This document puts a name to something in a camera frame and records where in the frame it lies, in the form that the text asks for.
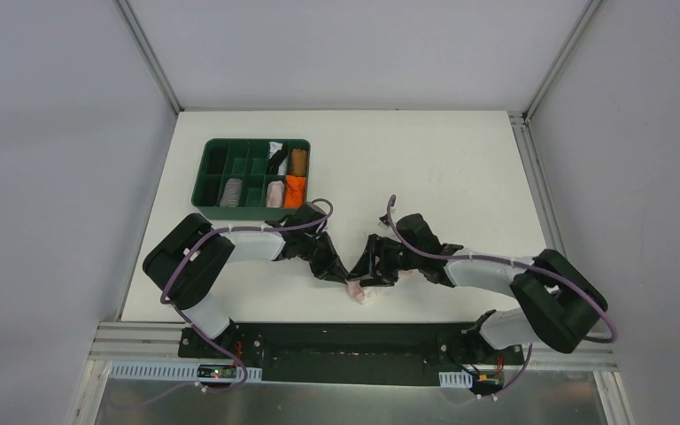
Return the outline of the white underwear pink trim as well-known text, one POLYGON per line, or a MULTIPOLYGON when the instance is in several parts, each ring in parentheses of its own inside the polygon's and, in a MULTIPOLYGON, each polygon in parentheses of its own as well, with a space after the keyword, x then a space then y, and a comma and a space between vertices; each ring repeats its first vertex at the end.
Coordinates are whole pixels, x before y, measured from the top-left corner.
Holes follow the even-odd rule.
POLYGON ((360 305, 365 305, 376 299, 376 290, 365 289, 361 286, 360 281, 352 281, 346 283, 346 289, 350 298, 360 305))

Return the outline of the pink underwear navy trim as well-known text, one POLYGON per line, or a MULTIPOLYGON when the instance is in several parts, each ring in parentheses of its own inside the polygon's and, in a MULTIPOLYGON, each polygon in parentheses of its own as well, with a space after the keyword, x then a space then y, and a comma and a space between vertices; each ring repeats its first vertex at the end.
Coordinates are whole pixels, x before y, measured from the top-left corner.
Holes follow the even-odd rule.
POLYGON ((273 181, 267 184, 265 207, 283 208, 285 182, 273 181))

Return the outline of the green compartment tray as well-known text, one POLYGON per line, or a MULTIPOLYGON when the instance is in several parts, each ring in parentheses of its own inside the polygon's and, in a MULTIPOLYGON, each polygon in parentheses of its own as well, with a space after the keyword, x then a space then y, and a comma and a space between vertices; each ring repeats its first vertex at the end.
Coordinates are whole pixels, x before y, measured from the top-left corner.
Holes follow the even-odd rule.
POLYGON ((265 207, 267 184, 285 182, 289 175, 290 153, 286 175, 266 174, 270 142, 285 143, 289 152, 303 149, 309 152, 305 198, 308 185, 311 144, 306 139, 274 138, 213 138, 205 143, 191 195, 191 204, 210 220, 277 220, 296 209, 265 207), (231 178, 243 180, 238 207, 219 207, 225 182, 231 178))

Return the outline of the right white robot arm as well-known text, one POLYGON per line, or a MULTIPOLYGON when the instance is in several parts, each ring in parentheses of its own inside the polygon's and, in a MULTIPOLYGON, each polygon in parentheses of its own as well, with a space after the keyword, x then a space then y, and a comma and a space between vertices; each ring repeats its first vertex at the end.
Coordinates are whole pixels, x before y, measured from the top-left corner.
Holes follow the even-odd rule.
POLYGON ((590 340, 598 321, 607 321, 608 304, 593 285, 558 251, 544 249, 533 257, 508 259, 443 243, 416 213, 390 223, 394 237, 372 234, 347 275, 355 292, 393 286, 402 271, 417 271, 434 284, 476 288, 517 302, 509 311, 489 310, 465 332, 472 359, 487 363, 502 349, 541 342, 571 353, 590 340))

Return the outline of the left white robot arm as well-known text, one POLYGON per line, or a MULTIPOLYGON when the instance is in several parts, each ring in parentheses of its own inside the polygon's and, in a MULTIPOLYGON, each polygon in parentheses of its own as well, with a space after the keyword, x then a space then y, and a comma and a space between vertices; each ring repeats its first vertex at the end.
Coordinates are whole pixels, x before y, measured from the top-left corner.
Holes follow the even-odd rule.
POLYGON ((160 301, 201 332, 200 344, 214 358, 228 356, 236 325, 222 310, 212 287, 230 264, 299 258, 321 281, 346 281, 348 271, 326 231, 330 212, 323 200, 305 202, 278 220, 259 226, 214 228, 191 213, 143 260, 143 272, 161 291, 160 301))

